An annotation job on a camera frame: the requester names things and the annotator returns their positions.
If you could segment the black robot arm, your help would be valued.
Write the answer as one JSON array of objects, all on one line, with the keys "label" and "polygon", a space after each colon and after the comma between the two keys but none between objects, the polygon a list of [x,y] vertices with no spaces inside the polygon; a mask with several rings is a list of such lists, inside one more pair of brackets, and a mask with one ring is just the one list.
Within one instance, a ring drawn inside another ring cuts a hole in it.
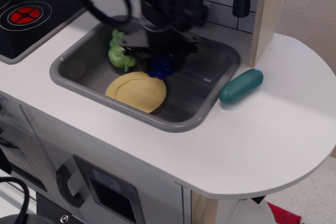
[{"label": "black robot arm", "polygon": [[[81,0],[99,21],[121,27],[131,21],[130,0],[124,0],[127,15],[114,19],[90,0]],[[133,56],[139,68],[150,77],[164,79],[180,71],[186,57],[198,51],[200,37],[189,30],[207,19],[203,0],[141,0],[141,28],[120,39],[125,55]]]}]

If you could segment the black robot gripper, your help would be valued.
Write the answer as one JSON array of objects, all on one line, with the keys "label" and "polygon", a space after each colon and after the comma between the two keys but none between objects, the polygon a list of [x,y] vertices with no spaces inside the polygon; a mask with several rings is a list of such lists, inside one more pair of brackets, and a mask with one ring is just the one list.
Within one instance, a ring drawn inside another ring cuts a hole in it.
[{"label": "black robot gripper", "polygon": [[145,73],[152,71],[152,58],[158,55],[172,55],[173,73],[179,72],[186,57],[198,51],[200,36],[180,32],[174,28],[151,29],[140,26],[120,39],[125,54],[135,56],[139,69]]}]

